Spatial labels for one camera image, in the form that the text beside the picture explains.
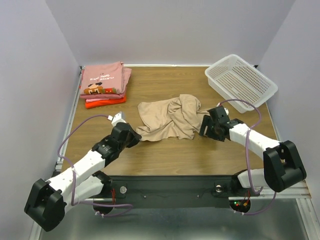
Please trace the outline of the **beige t-shirt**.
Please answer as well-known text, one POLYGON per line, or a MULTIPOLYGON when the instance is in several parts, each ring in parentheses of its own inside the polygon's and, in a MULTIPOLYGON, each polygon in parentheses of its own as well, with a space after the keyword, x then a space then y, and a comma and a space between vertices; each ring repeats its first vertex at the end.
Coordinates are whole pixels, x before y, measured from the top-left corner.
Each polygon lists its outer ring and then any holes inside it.
POLYGON ((200 132, 208 110, 193 95, 180 94, 171 99, 141 102, 138 113, 143 126, 136 128, 142 141, 157 142, 168 138, 192 140, 200 132))

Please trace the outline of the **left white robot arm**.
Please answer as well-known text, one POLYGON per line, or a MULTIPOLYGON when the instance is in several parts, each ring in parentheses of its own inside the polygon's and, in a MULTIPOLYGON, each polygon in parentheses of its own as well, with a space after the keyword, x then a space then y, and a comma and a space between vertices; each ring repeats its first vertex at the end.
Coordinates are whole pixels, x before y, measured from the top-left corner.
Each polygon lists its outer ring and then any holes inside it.
POLYGON ((105 177, 98 178, 101 169, 116 160, 124 149, 137 145, 141 138, 128 123, 117 123, 111 134, 94 144, 77 163, 48 180, 37 180, 31 187, 24 212, 49 232, 75 204, 94 195, 108 196, 111 184, 105 177))

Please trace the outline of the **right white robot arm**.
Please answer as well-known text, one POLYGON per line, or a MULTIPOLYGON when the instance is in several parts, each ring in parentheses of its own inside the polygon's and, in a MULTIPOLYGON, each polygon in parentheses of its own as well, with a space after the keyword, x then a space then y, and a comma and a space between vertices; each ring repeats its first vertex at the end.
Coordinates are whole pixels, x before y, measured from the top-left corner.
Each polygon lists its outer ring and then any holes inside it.
POLYGON ((216 141, 238 143, 245 147, 247 153, 253 152, 262 159, 262 168, 247 168, 230 182, 231 192, 235 195, 242 195, 251 187, 269 187, 280 193, 307 177, 298 149, 292 141, 271 139, 250 129, 237 118, 230 119, 223 106, 210 109, 203 117, 199 135, 216 141))

